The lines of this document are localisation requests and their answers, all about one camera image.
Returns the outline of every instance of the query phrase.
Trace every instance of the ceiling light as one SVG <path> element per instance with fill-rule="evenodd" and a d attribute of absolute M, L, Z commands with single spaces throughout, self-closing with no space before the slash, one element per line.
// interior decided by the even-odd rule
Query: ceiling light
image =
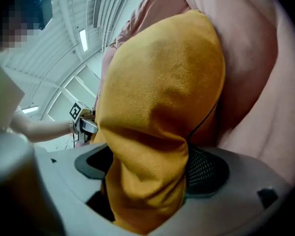
<path fill-rule="evenodd" d="M 38 110 L 38 106 L 22 109 L 22 111 L 23 111 L 24 114 L 27 114 L 27 113 L 30 113 L 30 112 L 34 112 L 34 111 L 37 111 L 37 110 Z"/>
<path fill-rule="evenodd" d="M 86 51 L 88 49 L 88 43 L 87 43 L 87 34 L 85 29 L 79 31 L 79 34 L 80 34 L 83 51 Z"/>

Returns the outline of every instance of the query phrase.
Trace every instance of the pink cloth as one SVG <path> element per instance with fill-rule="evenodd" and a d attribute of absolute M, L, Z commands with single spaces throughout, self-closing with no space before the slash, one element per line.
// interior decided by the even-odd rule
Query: pink cloth
<path fill-rule="evenodd" d="M 217 146 L 259 158 L 294 183 L 295 32 L 275 0 L 143 0 L 105 53 L 101 85 L 120 45 L 189 6 L 212 21 L 225 54 Z"/>

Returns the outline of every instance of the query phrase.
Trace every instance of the vr headset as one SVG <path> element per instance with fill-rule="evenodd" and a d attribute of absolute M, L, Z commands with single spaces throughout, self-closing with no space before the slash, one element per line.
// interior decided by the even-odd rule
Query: vr headset
<path fill-rule="evenodd" d="M 29 30 L 43 30 L 53 18 L 52 0 L 16 0 Z"/>

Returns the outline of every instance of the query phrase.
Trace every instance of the yellow garment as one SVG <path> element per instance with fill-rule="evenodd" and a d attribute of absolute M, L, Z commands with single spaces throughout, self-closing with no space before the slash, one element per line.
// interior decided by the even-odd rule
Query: yellow garment
<path fill-rule="evenodd" d="M 129 39 L 109 67 L 93 143 L 114 153 L 106 176 L 116 224 L 147 234 L 182 205 L 186 139 L 214 139 L 214 112 L 225 78 L 219 39 L 208 18 L 189 11 Z"/>

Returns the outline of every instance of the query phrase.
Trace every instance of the black mesh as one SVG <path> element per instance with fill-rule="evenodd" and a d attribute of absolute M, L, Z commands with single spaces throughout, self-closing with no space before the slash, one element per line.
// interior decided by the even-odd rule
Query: black mesh
<path fill-rule="evenodd" d="M 214 194 L 228 179 L 229 167 L 220 157 L 189 146 L 186 195 Z"/>

